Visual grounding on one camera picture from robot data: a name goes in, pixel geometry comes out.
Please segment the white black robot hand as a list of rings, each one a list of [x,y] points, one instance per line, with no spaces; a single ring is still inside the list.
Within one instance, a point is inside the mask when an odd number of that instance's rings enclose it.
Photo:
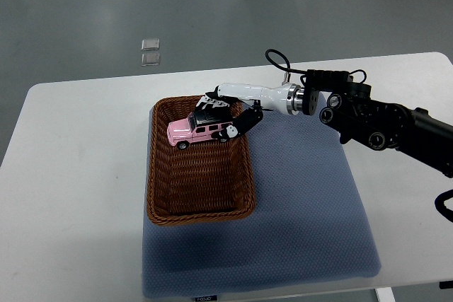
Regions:
[[[217,92],[206,92],[203,99],[197,102],[196,108],[228,108],[230,104],[221,99],[226,97],[237,98],[252,105],[255,100],[260,101],[264,110],[277,110],[283,115],[296,115],[294,96],[297,94],[297,85],[284,83],[276,88],[257,86],[242,83],[223,83],[217,86]],[[244,110],[226,128],[212,133],[217,140],[230,140],[244,135],[254,128],[263,118],[263,111],[259,107]]]

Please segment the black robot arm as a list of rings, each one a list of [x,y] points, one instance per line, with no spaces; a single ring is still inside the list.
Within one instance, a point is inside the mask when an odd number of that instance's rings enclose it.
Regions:
[[[220,110],[248,104],[232,124],[214,134],[228,140],[245,134],[263,118],[263,111],[283,115],[314,115],[321,92],[330,95],[320,111],[320,121],[340,134],[342,144],[354,140],[371,150],[396,149],[452,177],[452,126],[429,116],[427,110],[410,110],[400,104],[372,100],[371,86],[356,82],[349,71],[299,70],[301,83],[290,81],[294,69],[286,68],[277,88],[223,83],[198,101],[195,109]]]

